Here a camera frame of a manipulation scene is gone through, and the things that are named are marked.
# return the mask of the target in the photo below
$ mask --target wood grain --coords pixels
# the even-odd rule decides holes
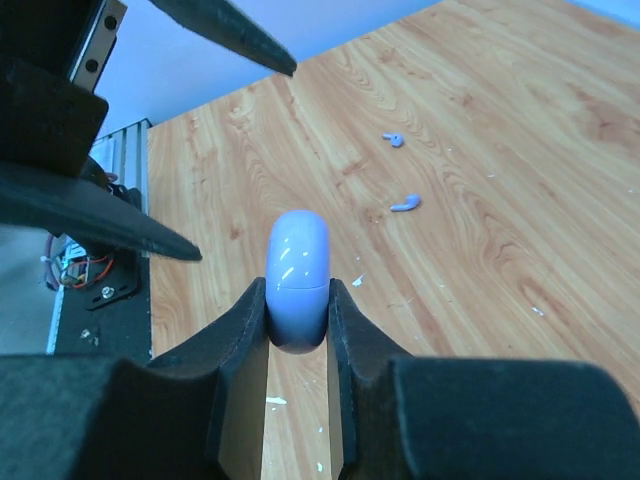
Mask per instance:
[[[639,71],[638,33],[560,0],[445,1],[153,128],[151,214],[204,255],[153,259],[155,353],[226,311],[305,208],[412,353],[588,360],[637,408]],[[408,193],[422,206],[391,213]],[[265,479],[330,476],[325,356],[272,350]]]

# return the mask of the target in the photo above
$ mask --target black bracket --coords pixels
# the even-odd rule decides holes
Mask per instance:
[[[140,202],[135,202],[123,185],[112,185],[111,189],[114,196],[138,209],[140,208]],[[123,298],[129,298],[140,290],[140,253],[133,250],[117,249],[110,257],[109,261],[89,266],[91,278],[96,278],[102,274],[104,269],[109,268],[108,265],[112,262],[108,275],[104,279],[92,283],[82,290],[84,306],[89,311],[97,310]]]

